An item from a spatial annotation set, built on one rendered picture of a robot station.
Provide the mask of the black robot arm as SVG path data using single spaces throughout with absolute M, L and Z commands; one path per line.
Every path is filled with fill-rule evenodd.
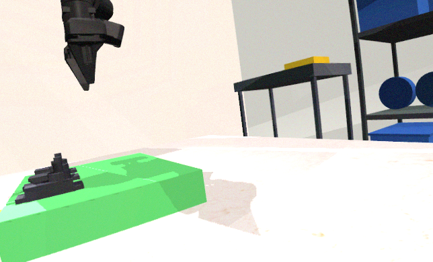
M 104 23 L 106 23 L 107 36 L 105 38 L 104 44 L 109 44 L 114 47 L 119 48 L 122 43 L 124 36 L 124 26 L 119 23 L 114 23 L 108 21 L 113 16 L 113 4 L 110 0 L 78 0 L 86 1 L 93 5 L 96 14 L 92 14 L 91 18 L 100 18 Z

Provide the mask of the black micro servo with orange cable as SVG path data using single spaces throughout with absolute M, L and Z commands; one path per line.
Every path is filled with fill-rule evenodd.
M 61 152 L 54 153 L 54 157 L 62 157 Z M 63 162 L 63 163 L 68 163 L 67 159 L 63 159 L 63 158 L 62 158 L 62 162 Z M 69 163 L 68 163 L 68 164 L 69 164 Z M 41 169 L 36 169 L 36 170 L 34 171 L 34 174 L 35 174 L 35 175 L 38 175 L 38 174 L 46 173 L 46 172 L 50 172 L 50 168 L 49 168 L 49 167 L 45 167 L 45 168 L 41 168 Z M 70 168 L 70 172 L 71 172 L 71 173 L 77 173 L 77 169 L 76 169 L 76 167 Z M 30 183 L 30 177 L 31 177 L 31 176 L 29 176 L 29 178 L 28 178 L 28 182 L 29 182 L 29 183 Z

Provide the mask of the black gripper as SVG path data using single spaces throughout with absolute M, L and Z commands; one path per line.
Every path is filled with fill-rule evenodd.
M 67 1 L 61 5 L 65 31 L 64 58 L 84 91 L 95 83 L 97 52 L 107 36 L 106 23 L 96 14 L 93 5 L 86 1 Z

